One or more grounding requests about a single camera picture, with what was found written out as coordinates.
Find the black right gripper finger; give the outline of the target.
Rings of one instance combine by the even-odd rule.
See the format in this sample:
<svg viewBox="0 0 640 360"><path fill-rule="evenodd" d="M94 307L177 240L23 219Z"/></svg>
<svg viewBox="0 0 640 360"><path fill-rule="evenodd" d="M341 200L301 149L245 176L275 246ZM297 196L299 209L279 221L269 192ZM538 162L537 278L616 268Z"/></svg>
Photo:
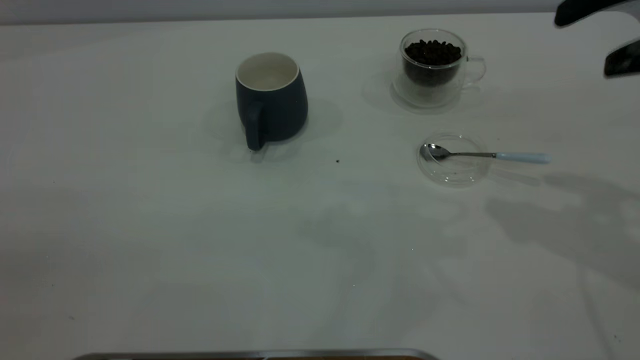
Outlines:
<svg viewBox="0 0 640 360"><path fill-rule="evenodd" d="M640 41L626 44L611 52L605 59L606 78L637 76L640 74Z"/></svg>
<svg viewBox="0 0 640 360"><path fill-rule="evenodd" d="M566 28L594 14L618 7L639 5L638 0L563 0L555 10L554 25Z"/></svg>

